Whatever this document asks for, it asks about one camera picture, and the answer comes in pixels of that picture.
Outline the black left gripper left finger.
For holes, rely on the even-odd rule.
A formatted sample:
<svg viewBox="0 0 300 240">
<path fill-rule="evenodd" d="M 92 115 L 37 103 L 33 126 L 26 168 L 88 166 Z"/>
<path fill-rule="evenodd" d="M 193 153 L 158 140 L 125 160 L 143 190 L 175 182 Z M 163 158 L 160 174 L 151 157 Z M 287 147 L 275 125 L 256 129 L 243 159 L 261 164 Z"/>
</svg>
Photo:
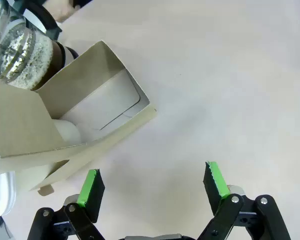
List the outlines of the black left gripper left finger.
<svg viewBox="0 0 300 240">
<path fill-rule="evenodd" d="M 33 219 L 29 240 L 67 240 L 75 235 L 79 240 L 103 240 L 95 227 L 105 191 L 99 169 L 88 171 L 79 194 L 58 211 L 40 208 Z"/>
</svg>

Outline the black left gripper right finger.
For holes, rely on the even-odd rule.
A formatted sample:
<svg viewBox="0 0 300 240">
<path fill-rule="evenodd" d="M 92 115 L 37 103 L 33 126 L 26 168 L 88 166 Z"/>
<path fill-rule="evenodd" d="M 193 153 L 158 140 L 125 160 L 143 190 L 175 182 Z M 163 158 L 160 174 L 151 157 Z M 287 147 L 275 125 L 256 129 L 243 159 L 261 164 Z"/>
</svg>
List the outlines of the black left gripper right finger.
<svg viewBox="0 0 300 240">
<path fill-rule="evenodd" d="M 205 163 L 204 188 L 213 213 L 199 240 L 226 240 L 242 227 L 252 240 L 289 240 L 290 234 L 275 199 L 268 194 L 248 198 L 241 187 L 227 185 L 215 161 Z"/>
</svg>

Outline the person's hand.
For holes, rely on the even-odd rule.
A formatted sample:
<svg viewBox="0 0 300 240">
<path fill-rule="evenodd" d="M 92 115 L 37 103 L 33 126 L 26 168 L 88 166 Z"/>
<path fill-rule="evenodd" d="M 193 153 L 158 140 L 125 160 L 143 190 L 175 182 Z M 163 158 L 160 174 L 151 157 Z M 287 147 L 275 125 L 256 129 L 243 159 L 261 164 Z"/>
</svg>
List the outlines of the person's hand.
<svg viewBox="0 0 300 240">
<path fill-rule="evenodd" d="M 59 23 L 63 23 L 81 9 L 81 6 L 74 0 L 54 0 L 50 6 L 51 15 Z"/>
</svg>

